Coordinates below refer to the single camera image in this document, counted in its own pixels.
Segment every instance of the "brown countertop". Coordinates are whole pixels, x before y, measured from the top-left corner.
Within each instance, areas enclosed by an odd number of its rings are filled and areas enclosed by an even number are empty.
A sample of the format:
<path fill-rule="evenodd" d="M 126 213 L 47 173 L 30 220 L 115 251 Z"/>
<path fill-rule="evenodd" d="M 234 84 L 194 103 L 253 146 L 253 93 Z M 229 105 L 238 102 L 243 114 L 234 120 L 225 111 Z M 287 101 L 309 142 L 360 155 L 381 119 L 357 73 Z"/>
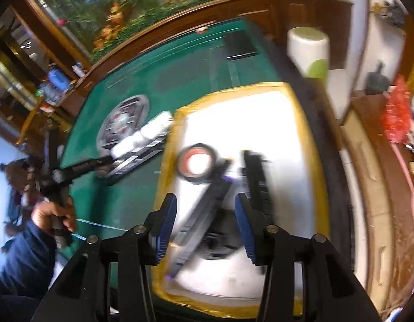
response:
<path fill-rule="evenodd" d="M 362 96 L 351 100 L 350 109 L 360 118 L 373 145 L 391 201 L 396 248 L 387 307 L 393 308 L 408 299 L 414 285 L 414 220 L 411 212 L 411 191 L 380 122 L 385 105 L 386 99 L 381 94 Z M 413 160 L 411 152 L 402 144 L 398 148 L 407 163 Z M 414 184 L 414 176 L 411 175 L 411 178 Z"/>

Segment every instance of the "screw head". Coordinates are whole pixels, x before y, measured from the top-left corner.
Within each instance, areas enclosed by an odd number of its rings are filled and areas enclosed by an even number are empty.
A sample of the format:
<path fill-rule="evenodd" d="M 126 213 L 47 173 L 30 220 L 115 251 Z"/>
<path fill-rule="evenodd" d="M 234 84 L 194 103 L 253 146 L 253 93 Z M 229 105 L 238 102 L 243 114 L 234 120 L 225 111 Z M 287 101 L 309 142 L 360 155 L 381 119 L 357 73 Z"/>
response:
<path fill-rule="evenodd" d="M 275 224 L 269 224 L 266 226 L 266 232 L 268 233 L 277 233 L 279 231 L 279 227 Z"/>
<path fill-rule="evenodd" d="M 144 225 L 137 225 L 136 227 L 134 227 L 134 232 L 135 233 L 143 233 L 145 232 L 147 229 Z"/>
<path fill-rule="evenodd" d="M 317 234 L 314 235 L 314 240 L 316 242 L 319 242 L 319 243 L 325 243 L 326 242 L 326 236 L 322 235 L 321 233 L 317 233 Z"/>
<path fill-rule="evenodd" d="M 88 242 L 90 245 L 96 243 L 98 241 L 98 236 L 97 235 L 90 235 L 87 239 L 86 242 Z"/>

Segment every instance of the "green table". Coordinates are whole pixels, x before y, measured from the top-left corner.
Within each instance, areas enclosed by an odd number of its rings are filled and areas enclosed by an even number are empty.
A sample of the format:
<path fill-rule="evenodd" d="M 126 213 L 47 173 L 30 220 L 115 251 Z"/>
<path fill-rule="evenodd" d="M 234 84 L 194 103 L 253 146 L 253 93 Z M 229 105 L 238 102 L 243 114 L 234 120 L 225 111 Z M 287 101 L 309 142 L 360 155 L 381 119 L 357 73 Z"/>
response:
<path fill-rule="evenodd" d="M 263 53 L 227 61 L 223 35 L 247 30 L 243 20 L 216 24 L 203 34 L 191 32 L 175 38 L 106 76 L 90 93 L 72 129 L 62 166 L 98 157 L 96 137 L 105 117 L 122 100 L 146 94 L 150 100 L 148 119 L 164 110 L 177 108 L 218 90 L 280 81 L 277 72 Z M 139 223 L 152 210 L 162 155 L 154 157 L 113 186 L 94 173 L 79 178 L 71 186 L 77 217 L 93 223 L 119 228 L 103 228 L 78 222 L 77 233 L 83 237 L 96 234 L 109 238 L 122 234 Z M 71 255 L 80 244 L 64 253 Z"/>

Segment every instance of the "green lid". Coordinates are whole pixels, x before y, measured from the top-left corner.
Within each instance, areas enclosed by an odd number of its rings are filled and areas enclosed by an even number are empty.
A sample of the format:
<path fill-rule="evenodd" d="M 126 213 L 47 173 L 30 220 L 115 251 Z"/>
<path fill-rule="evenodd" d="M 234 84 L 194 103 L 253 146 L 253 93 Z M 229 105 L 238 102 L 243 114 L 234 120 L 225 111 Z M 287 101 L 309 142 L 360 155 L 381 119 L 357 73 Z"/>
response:
<path fill-rule="evenodd" d="M 310 27 L 293 28 L 292 31 L 295 35 L 311 41 L 321 41 L 328 38 L 325 33 Z"/>

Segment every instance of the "drawer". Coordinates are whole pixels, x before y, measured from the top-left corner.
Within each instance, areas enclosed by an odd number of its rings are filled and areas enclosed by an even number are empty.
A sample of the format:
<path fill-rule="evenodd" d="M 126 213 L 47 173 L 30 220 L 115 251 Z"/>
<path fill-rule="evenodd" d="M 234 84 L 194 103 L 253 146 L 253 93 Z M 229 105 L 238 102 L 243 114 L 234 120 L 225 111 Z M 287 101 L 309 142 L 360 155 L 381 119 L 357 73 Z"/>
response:
<path fill-rule="evenodd" d="M 393 212 L 383 172 L 375 150 L 354 111 L 344 123 L 349 144 L 358 164 L 359 183 L 365 201 L 369 237 L 367 292 L 377 310 L 383 310 L 389 297 L 394 265 Z"/>

